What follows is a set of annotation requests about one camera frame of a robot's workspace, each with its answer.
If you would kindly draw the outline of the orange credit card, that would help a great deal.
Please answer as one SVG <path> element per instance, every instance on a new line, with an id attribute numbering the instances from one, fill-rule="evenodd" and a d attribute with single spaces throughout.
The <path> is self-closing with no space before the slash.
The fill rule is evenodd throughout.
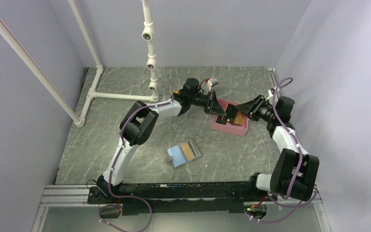
<path id="1" fill-rule="evenodd" d="M 181 143 L 180 147 L 187 161 L 191 161 L 202 156 L 201 152 L 198 150 L 197 146 L 192 140 Z"/>

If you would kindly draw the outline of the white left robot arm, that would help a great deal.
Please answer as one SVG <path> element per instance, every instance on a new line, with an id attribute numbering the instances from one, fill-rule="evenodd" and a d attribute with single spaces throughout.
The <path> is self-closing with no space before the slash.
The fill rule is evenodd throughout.
<path id="1" fill-rule="evenodd" d="M 132 156 L 138 147 L 149 139 L 159 120 L 181 116 L 192 105 L 202 107 L 206 114 L 226 115 L 215 91 L 203 93 L 201 85 L 196 78 L 188 78 L 183 87 L 179 91 L 174 91 L 166 101 L 153 104 L 137 101 L 133 104 L 120 124 L 116 152 L 106 171 L 96 181 L 100 196 L 107 203 L 113 203 L 119 198 L 119 187 Z"/>

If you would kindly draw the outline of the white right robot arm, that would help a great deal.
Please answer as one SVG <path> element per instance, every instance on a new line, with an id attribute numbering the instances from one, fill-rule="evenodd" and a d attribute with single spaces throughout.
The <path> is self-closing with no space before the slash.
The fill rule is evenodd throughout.
<path id="1" fill-rule="evenodd" d="M 258 95 L 236 107 L 252 121 L 262 119 L 267 122 L 267 131 L 281 152 L 272 174 L 255 173 L 250 178 L 247 195 L 253 201 L 267 193 L 304 202 L 312 196 L 319 159 L 302 147 L 289 122 L 294 104 L 293 99 L 280 97 L 275 105 L 271 105 L 263 95 Z"/>

